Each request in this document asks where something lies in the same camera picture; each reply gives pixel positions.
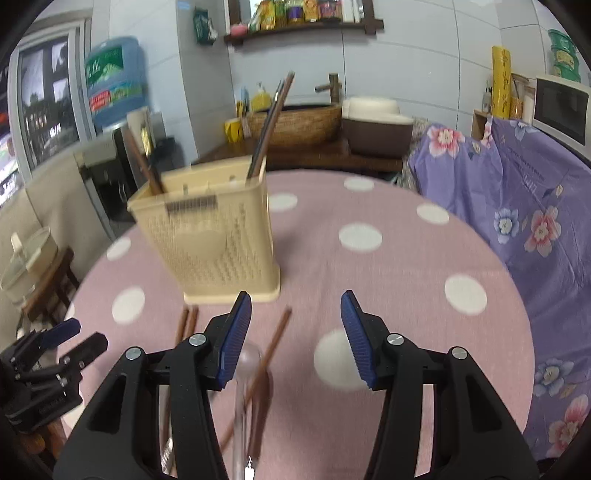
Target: faucet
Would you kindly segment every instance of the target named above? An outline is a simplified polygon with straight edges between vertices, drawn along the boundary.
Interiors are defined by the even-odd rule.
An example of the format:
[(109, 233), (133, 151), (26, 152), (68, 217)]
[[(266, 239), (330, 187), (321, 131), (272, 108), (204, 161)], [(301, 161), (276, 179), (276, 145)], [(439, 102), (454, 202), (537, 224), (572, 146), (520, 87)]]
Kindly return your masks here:
[(329, 73), (329, 82), (326, 85), (318, 85), (314, 90), (316, 93), (330, 90), (330, 103), (340, 103), (340, 90), (343, 84), (339, 82), (338, 73)]

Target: round table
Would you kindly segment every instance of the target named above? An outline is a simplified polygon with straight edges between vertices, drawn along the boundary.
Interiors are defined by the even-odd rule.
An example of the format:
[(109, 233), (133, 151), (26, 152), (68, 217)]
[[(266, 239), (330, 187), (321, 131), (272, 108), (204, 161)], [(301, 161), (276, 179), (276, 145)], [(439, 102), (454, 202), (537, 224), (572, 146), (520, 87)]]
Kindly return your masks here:
[[(530, 324), (507, 270), (469, 226), (419, 195), (364, 177), (270, 173), (268, 190), (281, 294), (253, 305), (247, 340), (264, 351), (286, 306), (293, 315), (271, 364), (274, 395), (259, 480), (363, 478), (384, 393), (369, 391), (356, 373), (340, 320), (348, 289), (364, 311), (421, 348), (465, 347), (525, 428), (534, 373)], [(85, 403), (128, 347), (148, 353), (173, 347), (183, 304), (137, 227), (111, 246), (73, 300), (69, 314), (82, 331), (59, 352), (95, 331), (109, 339), (108, 350), (83, 372)], [(200, 332), (230, 311), (230, 305), (199, 308)], [(233, 417), (234, 389), (230, 382), (212, 405), (219, 436)], [(424, 396), (417, 473), (429, 469), (433, 435), (432, 388)]]

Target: green container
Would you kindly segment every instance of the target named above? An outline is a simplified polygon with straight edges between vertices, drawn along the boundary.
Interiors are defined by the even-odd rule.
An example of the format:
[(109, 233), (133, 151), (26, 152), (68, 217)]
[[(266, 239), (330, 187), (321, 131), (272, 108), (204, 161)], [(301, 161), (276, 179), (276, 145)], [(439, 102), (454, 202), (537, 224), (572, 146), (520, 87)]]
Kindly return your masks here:
[(576, 55), (563, 48), (552, 46), (552, 55), (554, 56), (554, 63), (559, 63), (571, 69), (575, 73), (579, 73), (579, 58)]
[(572, 80), (573, 82), (581, 83), (581, 77), (578, 73), (573, 72), (570, 68), (565, 67), (561, 63), (554, 64), (554, 75), (557, 77), (562, 77), (567, 80)]
[(552, 42), (552, 46), (562, 48), (570, 52), (573, 56), (577, 56), (577, 48), (574, 46), (573, 41), (568, 35), (564, 35), (558, 30), (548, 30), (548, 36)]

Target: wooden counter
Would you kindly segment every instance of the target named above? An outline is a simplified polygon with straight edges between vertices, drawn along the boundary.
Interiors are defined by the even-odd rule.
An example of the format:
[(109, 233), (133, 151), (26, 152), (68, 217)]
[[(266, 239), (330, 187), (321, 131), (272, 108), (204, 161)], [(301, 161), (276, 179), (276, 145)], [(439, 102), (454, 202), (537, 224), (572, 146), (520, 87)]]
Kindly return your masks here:
[[(225, 144), (204, 155), (197, 163), (205, 163), (224, 158), (252, 155), (255, 147), (253, 139), (236, 144)], [(372, 158), (349, 152), (344, 138), (301, 148), (271, 148), (267, 154), (267, 170), (292, 170), (295, 168), (325, 168), (329, 170), (396, 173), (402, 171), (402, 160), (394, 158)]]

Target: wooden stool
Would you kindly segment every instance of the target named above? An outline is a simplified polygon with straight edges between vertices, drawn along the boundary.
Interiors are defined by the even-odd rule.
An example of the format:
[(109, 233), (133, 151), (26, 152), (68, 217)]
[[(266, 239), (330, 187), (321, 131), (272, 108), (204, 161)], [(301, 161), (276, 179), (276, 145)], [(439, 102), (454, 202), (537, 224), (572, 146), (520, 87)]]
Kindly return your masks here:
[(80, 287), (80, 282), (70, 269), (73, 259), (74, 252), (70, 247), (59, 250), (53, 263), (35, 287), (33, 294), (21, 307), (21, 311), (30, 321), (33, 322), (41, 314), (49, 318), (54, 325), (61, 321), (53, 317), (47, 310), (47, 305), (53, 294), (56, 294), (66, 308), (70, 306), (70, 299), (63, 290), (61, 282), (64, 277), (67, 277), (76, 290)]

